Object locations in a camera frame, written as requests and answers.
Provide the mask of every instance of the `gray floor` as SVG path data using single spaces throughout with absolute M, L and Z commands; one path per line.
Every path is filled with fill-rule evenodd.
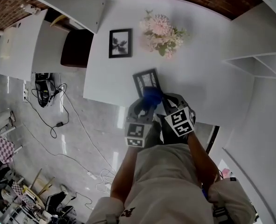
M 59 83 L 58 74 L 55 74 L 55 78 Z M 65 154 L 76 159 L 95 175 L 99 175 L 103 169 L 110 170 L 107 162 L 116 170 L 120 166 L 127 150 L 124 130 L 121 128 L 124 109 L 84 99 L 84 78 L 85 70 L 61 74 L 61 82 L 68 84 L 66 94 L 70 102 L 66 96 L 63 96 L 62 101 L 69 112 L 69 123 L 55 128 L 56 139 L 50 136 L 50 128 L 41 121 L 30 104 L 23 102 L 23 86 L 30 88 L 30 82 L 24 84 L 22 80 L 8 79 L 0 75 L 0 112 L 10 109 L 16 116 L 17 128 L 8 135 L 8 139 L 15 144 L 15 148 L 23 146 L 23 149 L 14 157 L 17 173 L 31 183 L 42 168 L 42 174 L 35 186 L 37 190 L 40 190 L 47 180 L 55 177 L 54 185 L 42 195 L 43 199 L 59 191 L 59 184 L 62 183 L 72 192 L 89 197 L 92 204 L 88 207 L 92 209 L 100 197 L 108 195 L 102 192 L 106 190 L 103 184 L 97 187 L 100 191 L 96 190 L 96 185 L 102 182 L 101 179 L 98 177 L 94 180 L 76 161 L 62 155 L 53 156 L 42 146 L 44 145 L 52 154 Z M 45 108 L 39 106 L 33 95 L 30 95 L 30 102 L 47 124 L 54 126 L 58 122 L 67 121 L 67 113 L 61 107 L 59 96 L 52 106 Z M 71 104 L 96 147 L 91 143 Z M 212 125 L 198 123 L 196 126 L 196 134 L 204 148 L 207 146 L 211 130 Z M 67 203 L 70 198 L 70 196 L 66 197 L 64 203 Z M 86 203 L 90 203 L 90 200 L 80 195 L 69 203 L 75 207 L 75 218 L 81 222 L 86 222 L 91 213 L 91 210 L 85 207 Z

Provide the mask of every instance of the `person's right arm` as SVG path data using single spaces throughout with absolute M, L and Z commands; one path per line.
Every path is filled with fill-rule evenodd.
M 219 170 L 205 152 L 194 132 L 189 133 L 187 142 L 196 167 L 197 177 L 207 192 L 214 182 L 220 180 Z

